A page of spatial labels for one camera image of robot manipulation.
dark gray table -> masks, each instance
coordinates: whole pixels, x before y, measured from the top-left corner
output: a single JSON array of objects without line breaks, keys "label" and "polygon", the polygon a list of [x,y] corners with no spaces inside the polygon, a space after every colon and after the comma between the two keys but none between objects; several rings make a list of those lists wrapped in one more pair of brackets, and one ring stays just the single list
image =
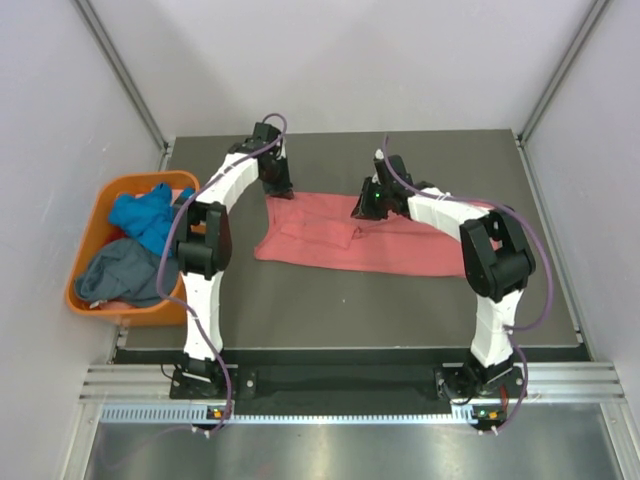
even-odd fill
[{"label": "dark gray table", "polygon": [[[180,137],[169,168],[191,171],[204,184],[229,146],[242,138]],[[297,134],[287,140],[296,190],[357,195],[364,177],[373,172],[371,158],[382,134]],[[456,194],[502,201],[523,213],[542,235],[510,131],[396,132],[389,151],[403,156],[415,180]],[[226,349],[468,347],[473,338],[476,300],[464,279],[343,272],[255,260],[253,248],[267,231],[259,182],[233,208],[231,228],[234,253],[221,293]],[[518,324],[538,316],[544,292],[539,271],[520,303]],[[557,292],[546,324],[519,336],[524,345],[577,345],[559,286]],[[184,338],[184,328],[137,328],[129,332],[127,347],[181,348]]]}]

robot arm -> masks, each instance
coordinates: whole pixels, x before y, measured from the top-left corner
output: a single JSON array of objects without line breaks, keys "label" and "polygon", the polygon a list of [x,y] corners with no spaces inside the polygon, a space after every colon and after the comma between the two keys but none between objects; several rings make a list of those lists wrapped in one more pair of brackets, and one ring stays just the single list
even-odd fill
[{"label": "robot arm", "polygon": [[[266,194],[293,198],[284,140],[271,150],[241,161],[248,154],[274,142],[281,134],[275,127],[257,123],[253,135],[234,145],[212,180],[181,218],[173,243],[185,285],[187,300],[198,313],[205,332],[217,351],[223,347],[219,327],[220,285],[232,253],[228,212],[240,195],[260,179]],[[174,209],[180,208],[182,199]],[[187,313],[184,347],[187,371],[211,377],[213,354],[204,342],[195,319]]]},{"label": "robot arm", "polygon": [[[400,156],[392,155],[389,161],[406,182],[414,185]],[[513,368],[513,348],[506,330],[514,325],[518,302],[535,271],[521,226],[503,212],[446,201],[449,194],[433,185],[414,186],[435,198],[414,195],[391,176],[380,150],[374,165],[376,174],[365,179],[352,216],[380,220],[393,211],[431,225],[461,243],[466,278],[478,304],[476,332],[460,377],[465,385],[472,385],[472,392],[492,388]]]}]

pink towel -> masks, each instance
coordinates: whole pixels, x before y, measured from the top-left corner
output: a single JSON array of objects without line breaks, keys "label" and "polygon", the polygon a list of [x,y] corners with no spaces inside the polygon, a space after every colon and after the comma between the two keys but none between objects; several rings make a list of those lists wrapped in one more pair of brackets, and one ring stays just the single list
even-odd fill
[{"label": "pink towel", "polygon": [[425,277],[464,276],[460,243],[429,225],[390,214],[351,218],[358,197],[297,193],[267,197],[269,231],[258,260]]}]

orange basket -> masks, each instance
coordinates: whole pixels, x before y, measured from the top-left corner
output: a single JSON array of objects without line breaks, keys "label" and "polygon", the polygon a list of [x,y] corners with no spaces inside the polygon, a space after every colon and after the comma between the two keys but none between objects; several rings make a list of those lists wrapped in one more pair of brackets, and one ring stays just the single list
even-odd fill
[{"label": "orange basket", "polygon": [[[160,325],[182,325],[187,321],[187,314],[180,305],[167,300],[146,308],[130,308],[121,310],[100,310],[90,309],[89,304],[80,300],[73,290],[73,280],[83,273],[91,259],[104,247],[111,239],[118,236],[118,227],[111,225],[107,218],[113,207],[116,198],[128,193],[137,195],[150,192],[158,183],[165,182],[172,189],[184,189],[191,187],[195,190],[200,188],[198,180],[189,172],[174,170],[169,172],[142,173],[125,175],[116,178],[107,184],[96,200],[89,218],[89,223],[84,231],[82,243],[76,255],[73,269],[67,283],[66,300],[69,308],[80,315],[100,318],[118,325],[134,327],[160,326]],[[182,276],[178,275],[176,286],[171,292],[174,297],[185,300],[184,284]]]}]

white enclosure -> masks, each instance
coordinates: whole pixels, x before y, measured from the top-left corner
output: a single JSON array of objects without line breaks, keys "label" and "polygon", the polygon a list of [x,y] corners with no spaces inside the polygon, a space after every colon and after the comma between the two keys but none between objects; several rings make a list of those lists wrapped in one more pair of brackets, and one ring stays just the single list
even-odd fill
[{"label": "white enclosure", "polygon": [[[164,153],[74,3],[0,7],[8,479],[60,468],[87,366],[113,342],[63,302],[95,195]],[[276,110],[293,132],[519,134],[592,3],[91,1],[165,139],[245,133]],[[593,353],[640,418],[640,4],[610,3],[525,150]]]},{"label": "white enclosure", "polygon": [[589,0],[95,0],[163,133],[519,131]]},{"label": "white enclosure", "polygon": [[617,0],[529,143],[582,321],[640,419],[640,4]]},{"label": "white enclosure", "polygon": [[160,153],[70,2],[4,2],[0,18],[1,476],[49,479],[113,341],[64,304],[80,237],[98,189]]}]

